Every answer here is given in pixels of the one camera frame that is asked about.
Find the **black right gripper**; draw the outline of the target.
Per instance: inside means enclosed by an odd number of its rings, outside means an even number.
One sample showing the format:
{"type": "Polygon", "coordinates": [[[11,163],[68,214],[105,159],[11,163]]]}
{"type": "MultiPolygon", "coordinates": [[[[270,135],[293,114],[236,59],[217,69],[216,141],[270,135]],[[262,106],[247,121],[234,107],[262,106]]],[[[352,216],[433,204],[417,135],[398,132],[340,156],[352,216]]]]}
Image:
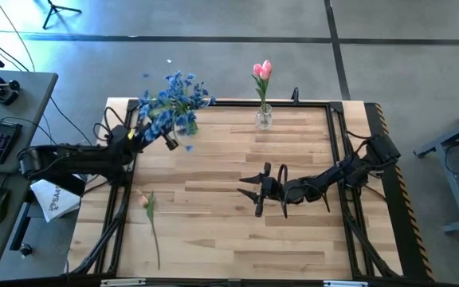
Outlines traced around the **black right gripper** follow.
{"type": "Polygon", "coordinates": [[[264,170],[261,173],[258,173],[255,176],[240,178],[240,181],[243,183],[259,184],[261,186],[259,194],[239,190],[240,193],[250,198],[253,202],[256,202],[255,215],[261,217],[264,209],[264,201],[266,199],[272,199],[281,202],[283,196],[281,195],[282,186],[278,181],[270,175],[272,165],[270,163],[265,163],[264,170]]]}

